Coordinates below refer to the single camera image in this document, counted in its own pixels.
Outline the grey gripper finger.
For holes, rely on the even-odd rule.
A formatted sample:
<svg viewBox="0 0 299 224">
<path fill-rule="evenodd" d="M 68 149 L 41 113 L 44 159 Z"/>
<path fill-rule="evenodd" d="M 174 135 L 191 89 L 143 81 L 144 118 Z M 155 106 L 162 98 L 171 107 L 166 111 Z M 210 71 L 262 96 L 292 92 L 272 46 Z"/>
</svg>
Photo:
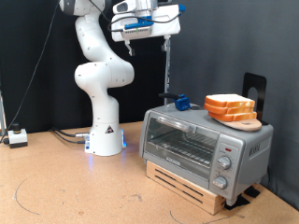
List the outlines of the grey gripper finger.
<svg viewBox="0 0 299 224">
<path fill-rule="evenodd" d="M 170 48 L 170 38 L 171 35 L 165 35 L 164 36 L 164 43 L 162 45 L 162 51 L 168 51 Z"/>
<path fill-rule="evenodd" d="M 125 40 L 124 44 L 125 44 L 126 48 L 128 48 L 128 50 L 129 50 L 129 55 L 130 56 L 135 56 L 135 50 L 131 47 L 130 40 Z"/>
</svg>

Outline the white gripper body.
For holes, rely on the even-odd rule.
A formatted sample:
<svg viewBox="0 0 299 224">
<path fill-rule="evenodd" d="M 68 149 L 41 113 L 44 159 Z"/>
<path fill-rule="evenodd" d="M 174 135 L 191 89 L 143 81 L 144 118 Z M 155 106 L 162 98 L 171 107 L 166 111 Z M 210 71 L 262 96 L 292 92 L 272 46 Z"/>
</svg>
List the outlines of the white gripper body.
<svg viewBox="0 0 299 224">
<path fill-rule="evenodd" d="M 116 42 L 165 35 L 176 35 L 180 31 L 181 6 L 160 6 L 149 10 L 148 16 L 132 11 L 116 14 L 112 18 L 111 34 Z"/>
</svg>

